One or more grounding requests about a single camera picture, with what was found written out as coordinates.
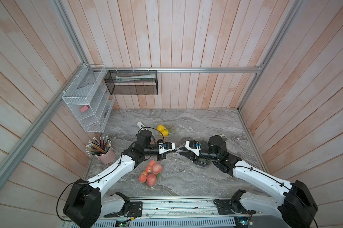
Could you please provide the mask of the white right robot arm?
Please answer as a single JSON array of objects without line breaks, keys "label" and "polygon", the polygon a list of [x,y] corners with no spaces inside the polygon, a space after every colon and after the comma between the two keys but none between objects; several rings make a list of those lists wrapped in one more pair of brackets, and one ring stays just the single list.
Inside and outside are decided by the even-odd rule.
[{"label": "white right robot arm", "polygon": [[317,224],[315,215],[318,206],[303,182],[286,181],[253,167],[229,153],[221,136],[212,136],[206,147],[198,141],[187,141],[179,148],[179,154],[197,165],[213,163],[223,173],[267,193],[267,196],[258,196],[246,190],[237,190],[230,200],[215,199],[219,214],[262,212],[282,219],[291,228],[309,228],[311,224]]}]

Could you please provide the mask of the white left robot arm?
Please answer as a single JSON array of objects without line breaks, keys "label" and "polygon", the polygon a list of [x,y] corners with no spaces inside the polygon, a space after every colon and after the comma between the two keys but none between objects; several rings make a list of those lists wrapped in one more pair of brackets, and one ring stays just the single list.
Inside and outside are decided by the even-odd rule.
[{"label": "white left robot arm", "polygon": [[166,154],[175,150],[175,143],[164,139],[156,142],[151,131],[139,130],[137,140],[121,153],[114,164],[88,180],[78,179],[68,185],[71,190],[63,208],[63,214],[68,217],[66,221],[74,222],[80,228],[90,228],[100,217],[119,216],[128,220],[138,217],[141,207],[133,209],[130,199],[124,194],[117,192],[105,197],[105,193],[120,178],[146,161],[147,156],[164,159]]}]

